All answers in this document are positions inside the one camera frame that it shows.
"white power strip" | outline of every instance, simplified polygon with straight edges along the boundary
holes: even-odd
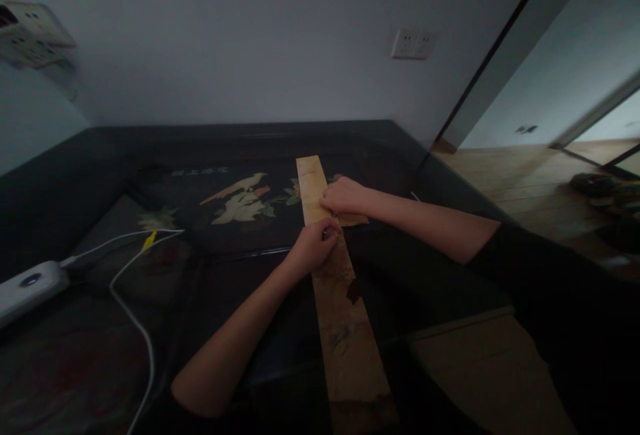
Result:
[[[69,277],[58,262],[43,262],[0,284],[0,328],[59,294]]]

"painted bird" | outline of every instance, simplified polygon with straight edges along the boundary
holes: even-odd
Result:
[[[230,195],[240,189],[247,192],[251,187],[260,182],[260,180],[266,175],[264,172],[258,172],[253,174],[253,177],[237,181],[235,184],[227,187],[226,189],[219,191],[217,194],[211,195],[208,199],[200,202],[200,205],[204,205],[207,202],[211,202],[214,199],[224,199],[227,195]]]

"wall socket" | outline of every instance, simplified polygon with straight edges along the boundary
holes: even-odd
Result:
[[[39,40],[21,24],[0,29],[0,58],[33,69],[59,63],[66,58],[48,43]]]
[[[524,135],[525,133],[532,133],[537,128],[537,125],[521,125],[515,132]]]
[[[426,60],[433,51],[437,34],[401,27],[395,36],[391,58]]]
[[[0,5],[6,7],[37,40],[60,47],[75,47],[75,41],[46,5],[12,1],[2,1]]]

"wooden board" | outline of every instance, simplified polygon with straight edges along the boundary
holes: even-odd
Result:
[[[327,180],[317,155],[296,159],[305,225],[331,213],[319,204]],[[367,433],[398,415],[344,237],[311,274],[334,433]]]

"white cable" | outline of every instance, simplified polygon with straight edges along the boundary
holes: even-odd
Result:
[[[152,233],[152,232],[182,233],[182,232],[184,232],[184,230],[171,230],[169,228],[158,228],[157,230],[142,230],[140,232],[132,232],[132,233],[129,233],[129,234],[120,235],[120,236],[112,238],[111,240],[108,240],[107,242],[104,242],[103,244],[98,245],[95,248],[92,248],[91,250],[87,250],[86,252],[83,252],[80,255],[72,255],[69,258],[66,258],[65,260],[60,262],[60,267],[61,268],[65,268],[67,265],[71,265],[72,263],[74,263],[78,258],[84,257],[85,255],[88,255],[90,253],[93,253],[96,250],[99,250],[100,248],[103,248],[105,245],[109,245],[111,242],[115,242],[116,240],[119,240],[120,238],[125,238],[125,237],[132,236],[132,235],[141,235],[141,234],[145,234],[145,233]]]
[[[135,416],[133,417],[133,420],[131,421],[131,425],[129,425],[129,429],[127,431],[127,435],[131,435],[133,433],[133,429],[134,429],[136,423],[138,423],[138,418],[140,418],[140,414],[142,413],[142,410],[143,410],[145,404],[147,403],[147,399],[148,399],[148,397],[149,397],[149,395],[151,393],[151,388],[153,387],[153,379],[155,377],[155,360],[154,360],[154,357],[153,357],[153,345],[151,343],[151,337],[149,336],[149,333],[145,330],[145,327],[138,321],[138,319],[135,318],[135,315],[129,310],[129,307],[125,304],[124,300],[122,300],[122,298],[120,298],[118,293],[115,291],[114,285],[117,282],[118,278],[125,272],[125,270],[127,270],[129,268],[129,266],[132,263],[134,263],[144,252],[146,252],[147,250],[150,250],[151,247],[153,247],[154,245],[158,245],[160,242],[164,242],[165,240],[169,240],[170,238],[178,236],[178,235],[180,235],[181,233],[184,232],[184,230],[158,230],[158,231],[159,232],[160,231],[163,231],[163,232],[174,232],[174,233],[169,235],[169,236],[166,236],[165,238],[162,238],[160,240],[156,240],[154,243],[149,245],[147,248],[144,248],[143,250],[140,250],[129,262],[127,262],[127,264],[123,268],[120,269],[120,271],[115,275],[115,277],[113,277],[113,280],[109,284],[109,291],[111,292],[111,295],[113,295],[113,298],[115,299],[115,301],[120,304],[122,309],[129,316],[129,318],[131,319],[131,322],[133,322],[133,324],[136,326],[136,328],[138,330],[140,330],[140,333],[142,334],[142,336],[145,339],[145,342],[147,343],[147,351],[149,352],[149,383],[147,385],[147,391],[145,392],[144,397],[142,397],[142,402],[140,402],[140,407],[138,407],[138,411],[135,413]]]

